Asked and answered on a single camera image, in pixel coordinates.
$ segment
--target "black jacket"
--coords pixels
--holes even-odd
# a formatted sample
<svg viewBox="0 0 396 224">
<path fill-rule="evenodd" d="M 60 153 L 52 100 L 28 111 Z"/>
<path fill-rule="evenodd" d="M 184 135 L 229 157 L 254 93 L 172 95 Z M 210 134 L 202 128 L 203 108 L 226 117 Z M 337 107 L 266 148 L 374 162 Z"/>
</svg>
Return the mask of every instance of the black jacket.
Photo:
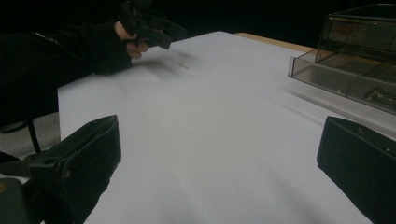
<svg viewBox="0 0 396 224">
<path fill-rule="evenodd" d="M 44 102 L 62 85 L 129 66 L 113 21 L 70 25 L 50 34 L 0 35 L 0 125 L 19 121 L 27 107 L 35 110 L 39 99 Z"/>
</svg>

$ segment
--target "white tabletop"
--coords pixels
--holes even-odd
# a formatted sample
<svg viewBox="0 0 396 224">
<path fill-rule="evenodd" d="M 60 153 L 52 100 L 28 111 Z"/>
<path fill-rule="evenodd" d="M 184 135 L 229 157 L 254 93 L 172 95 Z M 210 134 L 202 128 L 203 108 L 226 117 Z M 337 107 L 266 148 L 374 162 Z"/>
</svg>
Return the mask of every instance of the white tabletop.
<svg viewBox="0 0 396 224">
<path fill-rule="evenodd" d="M 288 77 L 302 54 L 216 32 L 59 89 L 62 138 L 119 117 L 122 161 L 87 223 L 370 223 L 319 170 L 321 132 L 335 116 L 396 136 L 395 116 Z"/>
</svg>

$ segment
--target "gray floor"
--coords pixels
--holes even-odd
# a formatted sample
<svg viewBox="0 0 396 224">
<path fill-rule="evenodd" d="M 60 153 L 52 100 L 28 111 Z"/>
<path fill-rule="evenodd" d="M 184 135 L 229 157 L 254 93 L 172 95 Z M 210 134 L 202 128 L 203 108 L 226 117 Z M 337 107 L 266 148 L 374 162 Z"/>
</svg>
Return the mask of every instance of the gray floor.
<svg viewBox="0 0 396 224">
<path fill-rule="evenodd" d="M 43 150 L 61 141 L 58 112 L 36 118 L 34 125 L 38 143 Z M 28 128 L 15 133 L 0 133 L 0 151 L 18 158 L 34 153 Z"/>
</svg>

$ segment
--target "human hand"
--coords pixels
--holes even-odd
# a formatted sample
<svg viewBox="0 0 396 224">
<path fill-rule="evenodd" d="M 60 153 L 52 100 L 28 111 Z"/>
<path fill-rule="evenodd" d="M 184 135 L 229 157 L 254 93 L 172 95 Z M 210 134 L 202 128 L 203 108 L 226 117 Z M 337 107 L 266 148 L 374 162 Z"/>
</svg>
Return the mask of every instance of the human hand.
<svg viewBox="0 0 396 224">
<path fill-rule="evenodd" d="M 116 31 L 121 41 L 133 40 L 137 37 L 137 35 L 129 35 L 119 21 L 116 21 L 114 23 L 114 30 Z M 138 45 L 136 45 L 136 43 L 134 42 L 128 42 L 126 44 L 126 51 L 128 55 L 133 59 L 141 58 L 142 53 L 148 50 L 149 50 L 149 45 L 144 41 L 140 42 Z"/>
</svg>

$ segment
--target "small beige object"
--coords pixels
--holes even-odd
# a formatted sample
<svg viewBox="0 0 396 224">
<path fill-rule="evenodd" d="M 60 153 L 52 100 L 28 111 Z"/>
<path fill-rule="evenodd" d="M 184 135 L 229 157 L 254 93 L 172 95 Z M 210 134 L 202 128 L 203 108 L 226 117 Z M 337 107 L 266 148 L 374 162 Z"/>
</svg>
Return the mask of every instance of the small beige object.
<svg viewBox="0 0 396 224">
<path fill-rule="evenodd" d="M 184 63 L 184 62 L 178 63 L 178 66 L 180 66 L 182 68 L 185 68 L 185 69 L 190 69 L 190 66 L 187 63 Z"/>
</svg>

